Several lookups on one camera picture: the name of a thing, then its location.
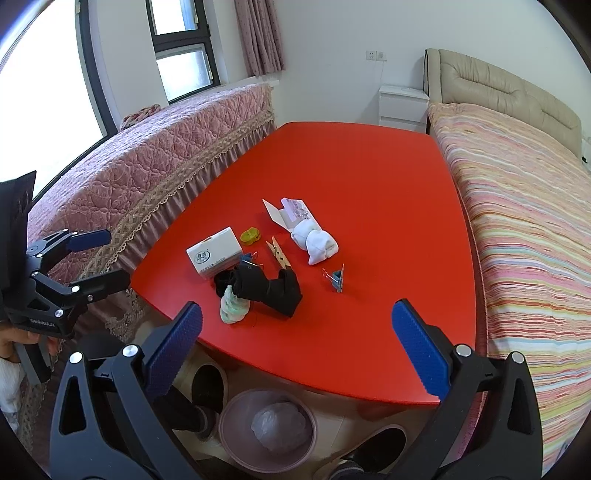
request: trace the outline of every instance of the bed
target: bed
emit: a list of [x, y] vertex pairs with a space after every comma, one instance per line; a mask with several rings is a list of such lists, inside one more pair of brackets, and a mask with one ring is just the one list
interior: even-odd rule
[[525, 354], [547, 472], [591, 409], [591, 176], [581, 123], [548, 92], [459, 53], [427, 50], [424, 78], [429, 133], [479, 262], [477, 349]]
[[[35, 204], [28, 240], [68, 228], [107, 228], [109, 245], [70, 254], [52, 271], [62, 283], [110, 268], [132, 273], [174, 219], [227, 166], [275, 129], [271, 87], [192, 96], [121, 131], [72, 167]], [[133, 337], [143, 305], [128, 290], [89, 306], [44, 385], [23, 383], [19, 439], [48, 465], [49, 425], [64, 365], [80, 335], [100, 328]]]

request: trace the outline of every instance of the window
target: window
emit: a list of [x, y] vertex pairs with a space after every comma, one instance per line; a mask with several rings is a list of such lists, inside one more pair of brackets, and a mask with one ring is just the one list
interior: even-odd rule
[[168, 101], [220, 85], [203, 0], [147, 0], [147, 8]]
[[36, 196], [108, 136], [87, 90], [77, 28], [74, 0], [54, 0], [0, 71], [0, 180], [36, 170]]

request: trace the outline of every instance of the striped bedsheet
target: striped bedsheet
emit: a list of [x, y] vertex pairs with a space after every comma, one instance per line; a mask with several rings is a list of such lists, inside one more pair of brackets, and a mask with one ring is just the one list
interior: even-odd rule
[[530, 366], [546, 472], [591, 408], [591, 174], [502, 113], [438, 104], [429, 116], [474, 232], [489, 355], [519, 350]]

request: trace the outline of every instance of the white box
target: white box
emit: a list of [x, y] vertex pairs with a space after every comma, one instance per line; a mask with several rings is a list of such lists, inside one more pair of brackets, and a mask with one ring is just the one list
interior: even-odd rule
[[216, 273], [237, 264], [242, 257], [242, 248], [228, 227], [187, 248], [187, 255], [199, 275], [212, 278]]

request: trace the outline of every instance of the human hand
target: human hand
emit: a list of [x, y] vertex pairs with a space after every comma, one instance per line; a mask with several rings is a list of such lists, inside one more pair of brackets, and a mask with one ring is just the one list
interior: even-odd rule
[[[0, 358], [12, 363], [19, 363], [18, 355], [14, 349], [13, 343], [22, 343], [23, 345], [33, 345], [39, 342], [41, 336], [38, 333], [27, 332], [14, 327], [10, 323], [0, 323]], [[48, 337], [47, 348], [50, 355], [57, 354], [58, 339]]]

